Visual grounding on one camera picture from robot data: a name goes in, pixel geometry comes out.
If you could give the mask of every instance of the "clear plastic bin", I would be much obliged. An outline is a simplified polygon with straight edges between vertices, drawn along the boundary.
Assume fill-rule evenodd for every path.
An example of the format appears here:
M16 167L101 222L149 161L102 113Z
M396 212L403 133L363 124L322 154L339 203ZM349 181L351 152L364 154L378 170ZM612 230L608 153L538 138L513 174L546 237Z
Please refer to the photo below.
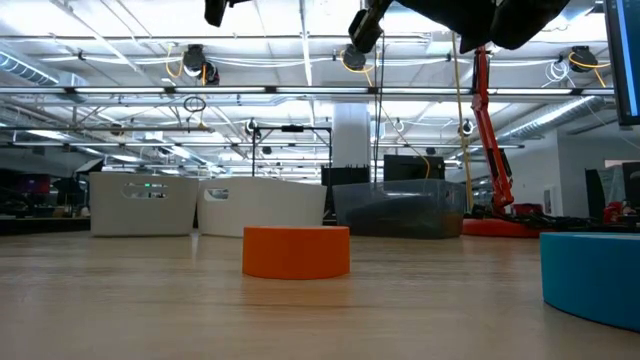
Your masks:
M465 187L403 180L333 187L338 225L352 235L445 239L462 233Z

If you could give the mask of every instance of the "computer monitor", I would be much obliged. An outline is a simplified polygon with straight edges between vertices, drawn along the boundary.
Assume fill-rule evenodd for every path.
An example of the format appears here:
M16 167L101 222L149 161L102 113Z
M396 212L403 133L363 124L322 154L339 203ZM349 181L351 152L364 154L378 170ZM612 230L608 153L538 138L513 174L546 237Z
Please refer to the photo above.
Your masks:
M425 156L429 161L429 179L444 180L445 164L442 157ZM420 156L385 155L384 181L417 180L427 177L427 165Z
M620 125L640 124L640 2L605 0L609 53Z

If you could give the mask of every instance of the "white bin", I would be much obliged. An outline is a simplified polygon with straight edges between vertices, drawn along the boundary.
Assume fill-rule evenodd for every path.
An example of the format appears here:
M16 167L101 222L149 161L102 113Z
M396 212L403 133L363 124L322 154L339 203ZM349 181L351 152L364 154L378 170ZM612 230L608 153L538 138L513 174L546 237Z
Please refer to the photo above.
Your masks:
M200 233L241 237L245 226L321 226L327 189L274 179L200 182Z
M179 236L193 231L198 180L92 173L94 236Z

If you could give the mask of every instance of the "pillar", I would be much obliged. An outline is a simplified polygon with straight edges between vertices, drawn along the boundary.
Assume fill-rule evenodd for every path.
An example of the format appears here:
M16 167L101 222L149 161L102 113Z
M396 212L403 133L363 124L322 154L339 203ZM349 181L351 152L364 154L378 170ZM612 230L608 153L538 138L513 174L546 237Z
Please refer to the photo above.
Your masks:
M371 164L371 116L367 105L334 105L333 167L362 167Z

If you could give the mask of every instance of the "wooden table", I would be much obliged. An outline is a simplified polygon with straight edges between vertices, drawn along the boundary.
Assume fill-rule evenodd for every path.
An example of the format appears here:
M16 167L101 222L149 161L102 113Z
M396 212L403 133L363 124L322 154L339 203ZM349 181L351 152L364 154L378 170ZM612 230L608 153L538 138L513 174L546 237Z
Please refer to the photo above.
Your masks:
M240 239L0 238L0 359L640 359L543 304L537 240L354 238L352 274L241 273Z

